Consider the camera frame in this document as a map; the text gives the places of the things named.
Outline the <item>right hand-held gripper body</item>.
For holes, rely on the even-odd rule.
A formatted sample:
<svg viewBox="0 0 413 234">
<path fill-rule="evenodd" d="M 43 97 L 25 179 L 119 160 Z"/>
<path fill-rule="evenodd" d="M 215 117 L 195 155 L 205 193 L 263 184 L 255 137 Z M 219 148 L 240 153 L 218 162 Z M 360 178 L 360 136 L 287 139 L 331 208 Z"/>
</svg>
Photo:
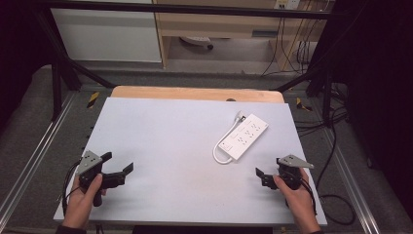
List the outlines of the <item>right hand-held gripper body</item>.
<svg viewBox="0 0 413 234">
<path fill-rule="evenodd" d="M 301 168 L 313 169 L 314 165 L 292 154 L 281 158 L 279 176 L 292 190 L 301 186 Z"/>
</svg>

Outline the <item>white power strip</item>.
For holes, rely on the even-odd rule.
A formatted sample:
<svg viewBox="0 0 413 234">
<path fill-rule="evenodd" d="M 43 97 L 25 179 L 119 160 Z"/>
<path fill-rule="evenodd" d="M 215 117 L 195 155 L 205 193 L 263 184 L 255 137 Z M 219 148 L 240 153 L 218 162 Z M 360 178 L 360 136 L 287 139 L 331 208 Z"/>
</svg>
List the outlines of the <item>white power strip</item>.
<svg viewBox="0 0 413 234">
<path fill-rule="evenodd" d="M 224 137 L 218 147 L 233 160 L 239 160 L 268 127 L 268 123 L 254 114 L 250 114 L 230 134 Z"/>
</svg>

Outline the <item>metal floor rail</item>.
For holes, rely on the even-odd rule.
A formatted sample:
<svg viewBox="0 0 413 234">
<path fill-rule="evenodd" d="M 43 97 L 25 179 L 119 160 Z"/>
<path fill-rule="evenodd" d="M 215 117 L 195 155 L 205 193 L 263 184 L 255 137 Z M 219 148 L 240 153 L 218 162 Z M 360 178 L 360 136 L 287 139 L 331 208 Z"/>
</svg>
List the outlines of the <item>metal floor rail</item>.
<svg viewBox="0 0 413 234">
<path fill-rule="evenodd" d="M 334 127 L 334 120 L 330 114 L 327 114 L 327 119 L 323 120 L 321 104 L 317 100 L 311 100 L 314 111 L 320 121 L 327 123 L 327 126 L 322 130 L 328 146 L 331 148 L 328 158 L 333 160 L 337 173 L 342 179 L 344 187 L 348 193 L 354 211 L 360 222 L 365 234 L 380 234 L 380 228 L 377 221 L 370 211 L 369 206 L 358 186 L 356 177 L 353 175 L 348 163 L 346 162 L 342 150 L 337 142 L 337 133 Z"/>
<path fill-rule="evenodd" d="M 0 233 L 3 232 L 76 97 L 69 92 L 57 116 L 44 117 L 31 101 L 17 111 L 0 139 Z"/>
</svg>

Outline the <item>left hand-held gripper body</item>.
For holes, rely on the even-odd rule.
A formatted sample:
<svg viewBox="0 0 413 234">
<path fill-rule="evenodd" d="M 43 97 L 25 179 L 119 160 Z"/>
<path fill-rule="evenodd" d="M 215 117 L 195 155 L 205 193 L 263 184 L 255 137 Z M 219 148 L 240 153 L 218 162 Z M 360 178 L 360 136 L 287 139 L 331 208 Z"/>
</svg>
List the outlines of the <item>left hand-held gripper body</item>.
<svg viewBox="0 0 413 234">
<path fill-rule="evenodd" d="M 102 166 L 105 162 L 101 161 L 100 156 L 88 150 L 82 158 L 76 175 L 80 180 L 80 187 L 88 189 L 97 174 L 102 174 L 102 184 L 100 190 L 94 195 L 93 204 L 95 207 L 102 205 L 102 191 L 108 188 L 115 188 L 124 185 L 126 178 L 122 176 L 122 171 L 117 173 L 105 174 Z"/>
</svg>

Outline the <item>person's right hand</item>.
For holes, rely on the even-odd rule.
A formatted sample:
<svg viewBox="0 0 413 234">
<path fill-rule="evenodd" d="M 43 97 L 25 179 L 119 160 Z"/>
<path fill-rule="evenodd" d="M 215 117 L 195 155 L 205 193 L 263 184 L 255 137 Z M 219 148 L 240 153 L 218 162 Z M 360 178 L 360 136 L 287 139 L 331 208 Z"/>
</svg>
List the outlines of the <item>person's right hand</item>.
<svg viewBox="0 0 413 234">
<path fill-rule="evenodd" d="M 285 197 L 300 233 L 321 230 L 313 208 L 312 196 L 306 188 L 301 186 L 297 190 L 291 190 L 278 175 L 274 175 L 274 181 Z"/>
</svg>

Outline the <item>black metal frame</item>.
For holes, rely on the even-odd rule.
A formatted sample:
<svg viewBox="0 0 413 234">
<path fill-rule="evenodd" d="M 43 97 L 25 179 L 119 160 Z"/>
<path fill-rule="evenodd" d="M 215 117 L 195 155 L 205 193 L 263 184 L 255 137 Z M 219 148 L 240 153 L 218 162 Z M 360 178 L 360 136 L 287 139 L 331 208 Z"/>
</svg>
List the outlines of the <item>black metal frame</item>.
<svg viewBox="0 0 413 234">
<path fill-rule="evenodd" d="M 144 3 L 122 3 L 101 1 L 70 1 L 70 0 L 35 0 L 32 2 L 30 11 L 46 37 L 52 51 L 52 71 L 54 90 L 54 116 L 57 117 L 61 111 L 60 78 L 63 78 L 70 90 L 78 91 L 82 87 L 76 71 L 86 75 L 105 88 L 115 88 L 112 84 L 86 67 L 73 60 L 59 42 L 59 33 L 52 29 L 53 24 L 47 19 L 45 13 L 53 9 L 70 10 L 92 10 L 112 12 L 139 12 L 139 13 L 161 13 L 161 14 L 188 14 L 188 15 L 218 15 L 237 17 L 261 17 L 279 19 L 308 19 L 308 20 L 336 20 L 341 18 L 340 14 L 328 12 L 309 12 L 297 10 L 267 10 L 257 8 L 218 7 L 218 6 L 195 6 L 174 4 L 144 4 Z"/>
</svg>

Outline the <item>black curtain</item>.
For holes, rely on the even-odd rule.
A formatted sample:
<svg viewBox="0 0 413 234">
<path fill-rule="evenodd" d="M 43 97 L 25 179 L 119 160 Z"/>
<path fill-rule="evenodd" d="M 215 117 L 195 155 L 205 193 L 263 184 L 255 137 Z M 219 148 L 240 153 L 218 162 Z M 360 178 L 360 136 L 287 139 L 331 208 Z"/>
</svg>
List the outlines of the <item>black curtain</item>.
<svg viewBox="0 0 413 234">
<path fill-rule="evenodd" d="M 366 154 L 413 218 L 413 0 L 369 0 L 344 38 L 334 78 L 349 88 Z"/>
<path fill-rule="evenodd" d="M 40 67 L 49 64 L 28 0 L 0 0 L 0 130 L 18 108 Z"/>
</svg>

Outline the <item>light wooden desk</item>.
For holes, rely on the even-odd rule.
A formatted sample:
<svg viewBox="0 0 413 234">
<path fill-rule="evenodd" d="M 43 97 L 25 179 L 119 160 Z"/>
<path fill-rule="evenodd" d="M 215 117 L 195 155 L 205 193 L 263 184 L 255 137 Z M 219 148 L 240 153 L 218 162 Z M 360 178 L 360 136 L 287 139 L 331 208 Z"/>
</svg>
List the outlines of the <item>light wooden desk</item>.
<svg viewBox="0 0 413 234">
<path fill-rule="evenodd" d="M 152 0 L 155 4 L 195 5 L 257 8 L 275 8 L 276 0 Z M 300 0 L 296 10 L 327 12 L 332 0 Z M 209 38 L 259 38 L 268 39 L 279 68 L 286 71 L 292 67 L 293 52 L 300 42 L 317 42 L 325 22 L 316 19 L 270 19 L 261 17 L 237 17 L 217 15 L 155 15 L 162 63 L 169 59 L 169 45 L 173 37 Z"/>
</svg>

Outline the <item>person's dark clothing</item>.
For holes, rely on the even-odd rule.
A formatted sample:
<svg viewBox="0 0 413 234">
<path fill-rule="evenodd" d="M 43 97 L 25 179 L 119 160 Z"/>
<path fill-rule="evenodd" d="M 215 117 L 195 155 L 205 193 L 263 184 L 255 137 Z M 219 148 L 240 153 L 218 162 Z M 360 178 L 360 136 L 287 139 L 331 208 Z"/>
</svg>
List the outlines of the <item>person's dark clothing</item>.
<svg viewBox="0 0 413 234">
<path fill-rule="evenodd" d="M 133 228 L 132 234 L 273 234 L 273 229 L 271 227 L 137 225 Z"/>
</svg>

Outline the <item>white oblong device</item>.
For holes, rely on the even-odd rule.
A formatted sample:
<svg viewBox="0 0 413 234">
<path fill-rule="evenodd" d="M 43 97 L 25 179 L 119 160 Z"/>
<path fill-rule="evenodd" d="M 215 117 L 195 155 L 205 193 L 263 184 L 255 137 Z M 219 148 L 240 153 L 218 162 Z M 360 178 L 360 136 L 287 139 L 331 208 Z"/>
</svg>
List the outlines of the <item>white oblong device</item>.
<svg viewBox="0 0 413 234">
<path fill-rule="evenodd" d="M 181 40 L 192 45 L 205 47 L 208 50 L 213 49 L 213 45 L 208 37 L 181 37 Z"/>
</svg>

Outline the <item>person's left hand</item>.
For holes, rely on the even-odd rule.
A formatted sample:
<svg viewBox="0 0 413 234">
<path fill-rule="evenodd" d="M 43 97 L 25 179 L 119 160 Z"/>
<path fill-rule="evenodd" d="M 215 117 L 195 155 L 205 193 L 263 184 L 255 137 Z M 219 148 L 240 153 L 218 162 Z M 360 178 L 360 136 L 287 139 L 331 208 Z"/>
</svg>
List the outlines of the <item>person's left hand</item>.
<svg viewBox="0 0 413 234">
<path fill-rule="evenodd" d="M 63 226 L 85 230 L 89 223 L 93 208 L 94 195 L 100 190 L 102 174 L 97 174 L 86 192 L 80 188 L 80 180 L 76 175 L 65 214 Z"/>
</svg>

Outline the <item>white wall socket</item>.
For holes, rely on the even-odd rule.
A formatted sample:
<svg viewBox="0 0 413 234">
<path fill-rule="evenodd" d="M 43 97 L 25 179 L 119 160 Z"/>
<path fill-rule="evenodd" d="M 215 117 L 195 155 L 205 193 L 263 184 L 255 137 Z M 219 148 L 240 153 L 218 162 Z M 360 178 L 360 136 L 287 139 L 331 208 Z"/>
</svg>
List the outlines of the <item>white wall socket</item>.
<svg viewBox="0 0 413 234">
<path fill-rule="evenodd" d="M 281 10 L 296 10 L 300 0 L 276 0 L 275 8 Z"/>
</svg>

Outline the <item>wooden table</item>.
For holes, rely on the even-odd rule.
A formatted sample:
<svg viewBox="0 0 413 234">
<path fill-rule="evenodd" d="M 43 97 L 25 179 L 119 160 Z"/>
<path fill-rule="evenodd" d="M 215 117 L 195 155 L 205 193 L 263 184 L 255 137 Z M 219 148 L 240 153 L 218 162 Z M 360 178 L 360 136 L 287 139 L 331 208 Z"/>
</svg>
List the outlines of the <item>wooden table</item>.
<svg viewBox="0 0 413 234">
<path fill-rule="evenodd" d="M 113 89 L 113 98 L 163 98 L 197 99 L 249 102 L 284 103 L 280 92 L 257 91 L 251 89 L 204 89 L 180 87 L 118 86 Z"/>
</svg>

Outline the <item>white cabinet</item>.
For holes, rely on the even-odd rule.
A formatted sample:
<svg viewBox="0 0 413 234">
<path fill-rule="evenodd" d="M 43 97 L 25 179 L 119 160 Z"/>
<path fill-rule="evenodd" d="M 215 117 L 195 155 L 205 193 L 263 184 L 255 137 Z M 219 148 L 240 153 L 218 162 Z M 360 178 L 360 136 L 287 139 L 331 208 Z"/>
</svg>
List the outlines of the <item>white cabinet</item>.
<svg viewBox="0 0 413 234">
<path fill-rule="evenodd" d="M 52 13 L 72 59 L 162 60 L 153 14 L 63 9 Z"/>
</svg>

